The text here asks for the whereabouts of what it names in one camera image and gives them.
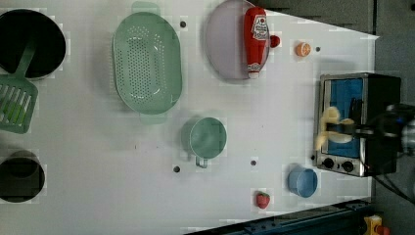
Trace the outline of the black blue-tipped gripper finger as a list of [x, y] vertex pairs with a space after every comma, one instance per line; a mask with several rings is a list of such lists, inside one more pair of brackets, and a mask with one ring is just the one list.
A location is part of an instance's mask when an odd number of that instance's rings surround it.
[[327, 123], [326, 130], [345, 135], [353, 135], [355, 132], [355, 126], [353, 124], [344, 123]]

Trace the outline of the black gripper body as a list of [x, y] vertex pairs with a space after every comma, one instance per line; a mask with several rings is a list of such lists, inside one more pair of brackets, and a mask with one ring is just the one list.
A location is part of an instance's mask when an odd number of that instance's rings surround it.
[[365, 139], [395, 138], [395, 119], [391, 115], [378, 115], [368, 120], [365, 124], [357, 125], [353, 136]]

